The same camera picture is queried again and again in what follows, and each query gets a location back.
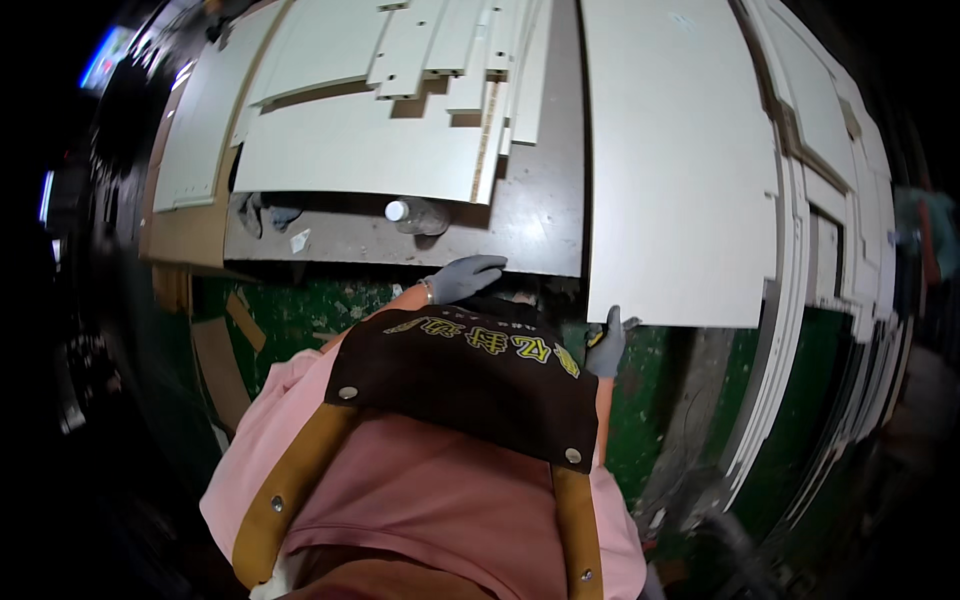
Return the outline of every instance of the black apron bib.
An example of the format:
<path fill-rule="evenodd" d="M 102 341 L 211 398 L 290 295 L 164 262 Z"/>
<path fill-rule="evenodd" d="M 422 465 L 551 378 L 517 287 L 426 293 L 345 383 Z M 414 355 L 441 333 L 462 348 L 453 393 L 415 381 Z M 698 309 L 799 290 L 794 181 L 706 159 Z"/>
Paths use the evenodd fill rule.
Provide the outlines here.
<path fill-rule="evenodd" d="M 324 402 L 398 413 L 589 473 L 596 389 L 546 327 L 426 306 L 355 325 Z"/>

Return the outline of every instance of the forearm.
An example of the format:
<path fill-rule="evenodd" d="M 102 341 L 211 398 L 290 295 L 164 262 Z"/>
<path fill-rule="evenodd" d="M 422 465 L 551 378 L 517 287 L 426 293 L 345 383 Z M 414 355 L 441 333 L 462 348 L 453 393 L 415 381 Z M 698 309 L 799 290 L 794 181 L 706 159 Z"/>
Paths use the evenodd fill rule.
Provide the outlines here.
<path fill-rule="evenodd" d="M 384 307 L 380 310 L 377 310 L 371 313 L 368 317 L 365 317 L 363 321 L 366 321 L 376 313 L 383 310 L 391 310 L 393 308 L 398 308 L 400 310 L 420 310 L 424 306 L 426 306 L 426 288 L 423 287 L 422 283 L 418 283 L 417 285 L 407 288 L 407 291 L 387 302 L 387 304 L 384 305 Z M 353 327 L 349 327 L 346 331 L 324 344 L 324 346 L 320 348 L 320 352 L 326 353 L 337 344 L 340 344 L 351 329 L 353 329 Z"/>
<path fill-rule="evenodd" d="M 610 409 L 613 404 L 613 378 L 600 377 L 597 380 L 597 465 L 603 466 L 607 460 L 607 437 L 610 434 Z"/>

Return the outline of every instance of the clear bottle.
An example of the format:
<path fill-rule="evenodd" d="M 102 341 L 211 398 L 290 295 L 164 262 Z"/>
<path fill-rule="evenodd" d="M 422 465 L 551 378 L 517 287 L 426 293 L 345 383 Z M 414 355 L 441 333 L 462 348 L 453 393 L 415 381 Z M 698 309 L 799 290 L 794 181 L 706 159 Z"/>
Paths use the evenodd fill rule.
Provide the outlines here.
<path fill-rule="evenodd" d="M 446 208 L 414 196 L 400 196 L 387 204 L 384 214 L 400 233 L 440 235 L 450 225 Z"/>

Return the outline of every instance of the person's left hand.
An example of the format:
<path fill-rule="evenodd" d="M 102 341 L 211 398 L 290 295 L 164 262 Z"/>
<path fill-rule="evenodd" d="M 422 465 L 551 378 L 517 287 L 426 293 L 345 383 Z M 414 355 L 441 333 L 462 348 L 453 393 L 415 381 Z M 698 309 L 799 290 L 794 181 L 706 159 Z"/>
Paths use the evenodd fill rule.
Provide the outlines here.
<path fill-rule="evenodd" d="M 640 319 L 631 317 L 620 322 L 620 307 L 614 304 L 607 313 L 607 332 L 593 348 L 587 348 L 587 371 L 598 377 L 616 377 L 616 369 L 627 346 L 627 331 L 640 324 Z M 594 337 L 603 330 L 599 323 L 591 323 L 588 336 Z"/>
<path fill-rule="evenodd" d="M 423 280 L 433 287 L 434 304 L 450 304 L 473 296 L 503 275 L 506 256 L 475 254 L 458 258 Z"/>

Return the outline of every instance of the workbench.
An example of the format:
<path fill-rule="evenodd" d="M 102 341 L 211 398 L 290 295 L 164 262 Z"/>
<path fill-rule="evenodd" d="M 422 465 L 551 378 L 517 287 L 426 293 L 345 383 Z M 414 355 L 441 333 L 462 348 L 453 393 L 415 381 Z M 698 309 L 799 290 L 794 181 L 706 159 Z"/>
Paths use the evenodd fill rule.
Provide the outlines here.
<path fill-rule="evenodd" d="M 255 239 L 229 212 L 224 259 L 443 266 L 483 253 L 509 257 L 508 271 L 578 277 L 588 192 L 583 89 L 576 2 L 556 0 L 540 138 L 537 146 L 514 144 L 510 156 L 501 158 L 505 177 L 496 181 L 489 206 L 444 203 L 452 224 L 428 238 L 399 233 L 387 221 L 383 208 L 392 197 L 287 194 L 288 201 L 309 209 L 283 233 L 267 223 L 264 211 L 263 236 Z M 294 253 L 290 238 L 307 229 L 306 244 Z"/>

